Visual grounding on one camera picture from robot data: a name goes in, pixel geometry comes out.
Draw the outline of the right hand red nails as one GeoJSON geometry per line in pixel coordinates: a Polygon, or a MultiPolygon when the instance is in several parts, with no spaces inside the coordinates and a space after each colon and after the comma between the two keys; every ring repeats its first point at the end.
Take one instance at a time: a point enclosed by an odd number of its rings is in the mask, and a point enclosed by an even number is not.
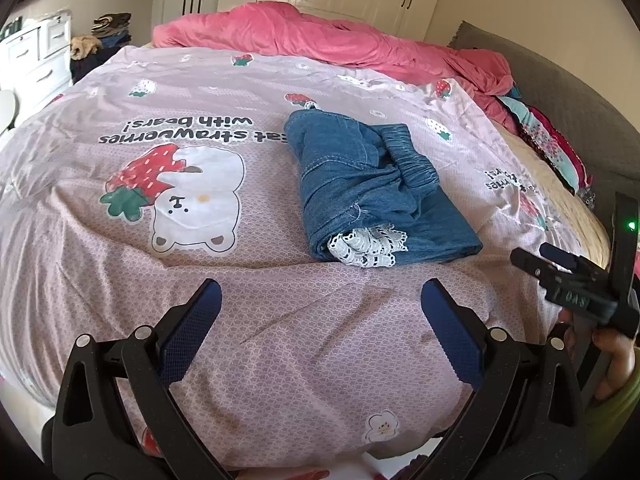
{"type": "Polygon", "coordinates": [[[618,393],[634,372],[634,340],[606,327],[593,327],[589,335],[600,356],[608,358],[608,365],[596,375],[597,381],[592,382],[587,400],[591,403],[604,402],[618,393]]]}

